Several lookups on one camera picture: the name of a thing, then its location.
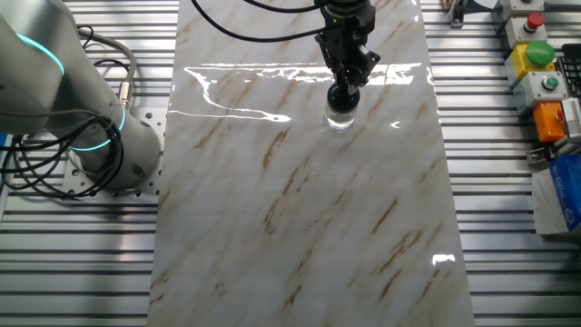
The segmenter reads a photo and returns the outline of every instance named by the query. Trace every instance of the marble surface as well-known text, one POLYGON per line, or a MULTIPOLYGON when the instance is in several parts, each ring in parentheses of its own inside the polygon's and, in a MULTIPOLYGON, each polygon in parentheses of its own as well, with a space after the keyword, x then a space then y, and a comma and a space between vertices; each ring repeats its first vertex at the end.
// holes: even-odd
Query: marble surface
MULTIPOLYGON (((245 35, 323 24, 201 4, 245 35)), ((419 3, 374 4, 382 60, 333 134, 312 37, 237 41, 181 1, 149 327, 474 326, 419 3)))

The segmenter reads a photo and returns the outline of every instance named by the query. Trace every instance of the cable connector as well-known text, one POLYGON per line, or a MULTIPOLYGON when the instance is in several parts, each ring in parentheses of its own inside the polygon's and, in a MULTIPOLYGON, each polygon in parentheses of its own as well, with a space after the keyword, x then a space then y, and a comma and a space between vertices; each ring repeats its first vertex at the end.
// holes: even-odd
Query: cable connector
POLYGON ((131 110, 131 104, 133 99, 133 85, 129 82, 122 82, 121 87, 119 87, 119 100, 125 110, 131 110))

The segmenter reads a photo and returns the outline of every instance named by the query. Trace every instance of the wire bundle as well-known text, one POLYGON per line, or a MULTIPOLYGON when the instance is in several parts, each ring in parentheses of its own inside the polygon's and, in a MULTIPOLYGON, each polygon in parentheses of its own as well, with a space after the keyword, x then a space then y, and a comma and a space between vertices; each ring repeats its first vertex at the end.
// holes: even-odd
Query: wire bundle
POLYGON ((2 168, 0 169, 0 174, 2 175, 2 181, 4 184, 17 191, 26 190, 29 188, 34 189, 40 194, 59 199, 79 199, 88 196, 95 196, 99 191, 105 188, 111 183, 113 178, 119 173, 123 165, 123 142, 121 140, 120 131, 112 120, 105 116, 95 116, 91 119, 87 119, 85 123, 76 128, 73 132, 49 142, 42 142, 38 145, 27 145, 24 143, 24 137, 22 135, 15 135, 12 139, 10 146, 1 146, 0 150, 6 151, 5 159, 2 162, 2 168), (107 133, 107 136, 111 140, 109 143, 111 151, 109 152, 109 158, 105 161, 103 165, 106 167, 103 169, 100 179, 92 186, 88 187, 86 190, 80 193, 66 193, 63 192, 46 181, 46 178, 50 177, 56 166, 61 160, 61 156, 67 151, 71 144, 76 141, 81 134, 87 130, 90 126, 98 124, 107 133), (40 163, 32 164, 30 158, 28 157, 28 152, 45 150, 51 146, 59 145, 59 149, 55 155, 48 159, 43 160, 40 163), (46 173, 39 174, 36 170, 45 166, 50 165, 50 168, 46 173), (7 175, 10 173, 17 173, 24 181, 24 185, 15 185, 8 181, 7 175), (34 180, 31 180, 26 176, 26 173, 31 173, 34 180), (42 184, 52 190, 52 193, 45 192, 38 188, 38 184, 42 184))
MULTIPOLYGON (((279 8, 279 7, 274 7, 271 5, 265 5, 263 3, 254 1, 254 0, 243 0, 244 2, 250 4, 250 5, 255 5, 258 6, 259 8, 262 9, 266 9, 268 11, 274 12, 274 13, 282 13, 282 14, 300 14, 300 13, 307 13, 309 11, 313 11, 313 10, 318 10, 321 9, 322 7, 324 7, 325 5, 330 5, 333 3, 333 0, 320 0, 320 1, 316 1, 315 5, 312 6, 308 6, 308 7, 303 7, 303 8, 279 8)), ((259 37, 251 37, 251 36, 245 36, 245 35, 238 35, 232 31, 227 30, 226 28, 224 28, 223 26, 221 26, 220 24, 216 23, 200 6, 200 4, 198 3, 198 0, 192 0, 192 4, 193 6, 196 8, 196 10, 198 10, 198 12, 200 13, 200 15, 208 22, 210 23, 210 25, 214 26, 214 28, 216 28, 217 30, 219 30, 220 32, 226 34, 227 36, 242 40, 242 41, 247 41, 247 42, 255 42, 255 43, 277 43, 277 42, 285 42, 285 41, 290 41, 290 40, 294 40, 294 39, 298 39, 301 37, 305 37, 305 36, 309 36, 309 35, 317 35, 319 33, 322 32, 326 32, 329 31, 331 29, 335 29, 335 28, 339 28, 339 26, 327 26, 327 27, 323 27, 323 28, 319 28, 316 30, 312 30, 309 32, 304 32, 304 33, 298 33, 295 35, 288 35, 288 36, 281 36, 281 37, 272 37, 272 38, 259 38, 259 37)))

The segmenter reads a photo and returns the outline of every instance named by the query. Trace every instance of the orange box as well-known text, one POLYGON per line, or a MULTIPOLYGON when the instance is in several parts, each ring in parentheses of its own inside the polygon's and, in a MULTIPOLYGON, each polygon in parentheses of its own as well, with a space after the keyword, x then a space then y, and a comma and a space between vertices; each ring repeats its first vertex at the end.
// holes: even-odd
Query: orange box
POLYGON ((558 118, 560 109, 560 101, 551 101, 539 104, 533 111, 541 143, 553 143, 565 136, 565 126, 558 118))

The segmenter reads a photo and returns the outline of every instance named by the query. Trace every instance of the blue led ring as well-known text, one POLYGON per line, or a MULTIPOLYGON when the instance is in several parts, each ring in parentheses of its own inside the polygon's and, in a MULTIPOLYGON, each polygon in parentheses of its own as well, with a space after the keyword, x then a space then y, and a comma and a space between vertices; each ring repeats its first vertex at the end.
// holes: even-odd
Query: blue led ring
MULTIPOLYGON (((123 129, 123 126, 125 125, 125 115, 126 115, 126 113, 125 113, 125 108, 124 107, 122 107, 122 108, 123 108, 122 109, 123 110, 123 118, 121 120, 121 125, 119 125, 119 132, 121 132, 121 130, 123 129)), ((100 148, 106 146, 107 144, 109 144, 110 142, 111 142, 111 139, 109 139, 109 140, 107 140, 107 141, 105 141, 105 142, 103 142, 103 143, 101 143, 99 145, 96 145, 94 147, 91 147, 91 148, 77 149, 77 148, 73 148, 72 146, 69 146, 69 149, 75 150, 75 151, 92 151, 92 150, 100 149, 100 148)))
POLYGON ((61 63, 60 60, 58 60, 58 58, 56 57, 56 55, 54 55, 50 50, 48 50, 47 48, 45 48, 44 46, 40 45, 38 42, 36 42, 35 40, 28 38, 24 35, 20 35, 18 33, 16 33, 16 35, 18 35, 18 37, 20 37, 20 39, 28 46, 32 46, 37 48, 38 50, 44 52, 46 55, 48 55, 49 57, 51 57, 51 59, 53 59, 56 64, 58 64, 58 66, 61 68, 61 72, 64 75, 64 67, 63 67, 63 63, 61 63))

